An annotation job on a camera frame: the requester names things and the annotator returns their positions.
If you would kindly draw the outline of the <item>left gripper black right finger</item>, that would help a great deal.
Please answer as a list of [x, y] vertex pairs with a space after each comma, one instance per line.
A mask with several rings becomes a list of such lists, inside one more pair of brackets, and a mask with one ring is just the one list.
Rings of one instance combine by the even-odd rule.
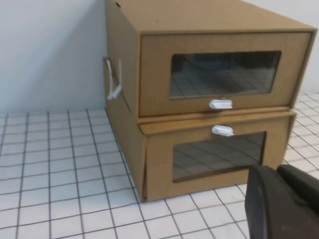
[[304, 201], [316, 214], [319, 213], [319, 180], [302, 170], [288, 164], [280, 165], [277, 172], [290, 186], [290, 188]]

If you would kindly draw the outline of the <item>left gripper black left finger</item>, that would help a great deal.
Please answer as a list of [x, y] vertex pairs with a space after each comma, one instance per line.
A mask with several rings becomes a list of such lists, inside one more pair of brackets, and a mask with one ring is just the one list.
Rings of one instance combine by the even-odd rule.
[[245, 212], [252, 239], [317, 239], [319, 214], [268, 166], [249, 169]]

